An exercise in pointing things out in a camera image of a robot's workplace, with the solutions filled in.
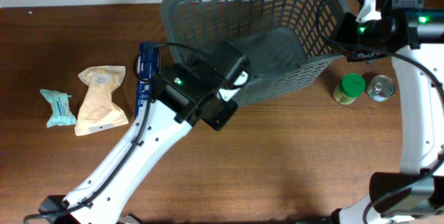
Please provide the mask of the silver tin can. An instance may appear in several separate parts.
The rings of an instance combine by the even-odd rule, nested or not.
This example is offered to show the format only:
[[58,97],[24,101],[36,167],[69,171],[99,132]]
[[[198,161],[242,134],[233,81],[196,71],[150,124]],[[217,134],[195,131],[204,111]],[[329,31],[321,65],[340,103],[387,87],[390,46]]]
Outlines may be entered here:
[[377,75],[367,85],[366,92],[374,101],[384,102],[394,95],[395,83],[386,75]]

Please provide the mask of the green lid jar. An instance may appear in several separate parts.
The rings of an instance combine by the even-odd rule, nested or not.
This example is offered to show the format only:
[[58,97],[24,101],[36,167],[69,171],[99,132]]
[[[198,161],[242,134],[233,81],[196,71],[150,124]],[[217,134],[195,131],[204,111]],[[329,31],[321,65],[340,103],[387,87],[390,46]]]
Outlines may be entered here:
[[347,74],[335,87],[333,97],[336,102],[349,105],[359,98],[366,89],[366,81],[359,74]]

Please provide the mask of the grey plastic shopping basket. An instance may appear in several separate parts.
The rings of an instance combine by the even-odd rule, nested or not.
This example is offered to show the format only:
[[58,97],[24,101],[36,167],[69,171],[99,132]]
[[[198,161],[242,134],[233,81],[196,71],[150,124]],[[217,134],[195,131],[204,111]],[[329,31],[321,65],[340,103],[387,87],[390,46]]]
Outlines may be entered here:
[[218,56],[235,46],[249,60],[241,107],[307,87],[339,54],[324,42],[349,12],[346,0],[163,0],[160,16],[176,62],[190,47]]

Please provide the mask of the blue pasta box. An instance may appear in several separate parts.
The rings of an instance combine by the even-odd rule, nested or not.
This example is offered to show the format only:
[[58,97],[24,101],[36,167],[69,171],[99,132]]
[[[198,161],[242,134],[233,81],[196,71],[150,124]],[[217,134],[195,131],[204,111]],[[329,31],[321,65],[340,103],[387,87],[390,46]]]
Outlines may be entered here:
[[139,45],[139,54],[135,65],[135,73],[142,79],[137,80],[135,101],[135,117],[143,112],[143,106],[148,101],[151,93],[149,81],[160,70],[160,54],[156,42],[142,42]]

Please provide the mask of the tan paper pouch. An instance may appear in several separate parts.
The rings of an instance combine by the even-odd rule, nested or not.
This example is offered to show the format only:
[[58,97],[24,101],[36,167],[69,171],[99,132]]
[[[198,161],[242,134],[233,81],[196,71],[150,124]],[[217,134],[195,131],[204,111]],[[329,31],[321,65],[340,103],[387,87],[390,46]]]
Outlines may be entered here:
[[124,111],[112,102],[112,93],[122,84],[125,75],[126,67],[120,65],[88,67],[79,73],[88,90],[78,111],[76,136],[128,124]]

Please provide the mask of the teal wipes packet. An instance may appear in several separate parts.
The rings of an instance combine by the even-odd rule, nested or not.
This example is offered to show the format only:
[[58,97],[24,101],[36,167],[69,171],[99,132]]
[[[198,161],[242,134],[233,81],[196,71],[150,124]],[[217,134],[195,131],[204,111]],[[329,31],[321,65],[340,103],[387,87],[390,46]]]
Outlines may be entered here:
[[40,94],[50,104],[52,114],[46,123],[48,128],[53,126],[72,126],[76,125],[76,118],[70,110],[70,95],[64,92],[41,89]]

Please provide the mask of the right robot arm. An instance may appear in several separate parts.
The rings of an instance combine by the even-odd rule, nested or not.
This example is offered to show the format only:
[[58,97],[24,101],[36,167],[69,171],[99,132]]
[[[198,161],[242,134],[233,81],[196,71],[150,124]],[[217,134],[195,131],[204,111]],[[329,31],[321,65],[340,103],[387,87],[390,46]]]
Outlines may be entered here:
[[364,0],[330,45],[351,62],[391,57],[402,108],[397,173],[374,173],[369,194],[333,223],[406,223],[443,213],[443,11],[423,0]]

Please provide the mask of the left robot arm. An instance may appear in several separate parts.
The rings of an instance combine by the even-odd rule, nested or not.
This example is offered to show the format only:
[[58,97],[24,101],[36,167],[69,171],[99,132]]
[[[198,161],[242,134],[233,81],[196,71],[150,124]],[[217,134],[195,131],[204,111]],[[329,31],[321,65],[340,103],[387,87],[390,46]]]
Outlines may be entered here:
[[219,131],[236,112],[234,96],[248,83],[249,60],[229,42],[211,53],[165,67],[127,133],[96,170],[67,195],[47,196],[28,223],[118,223],[123,208],[158,160],[199,121]]

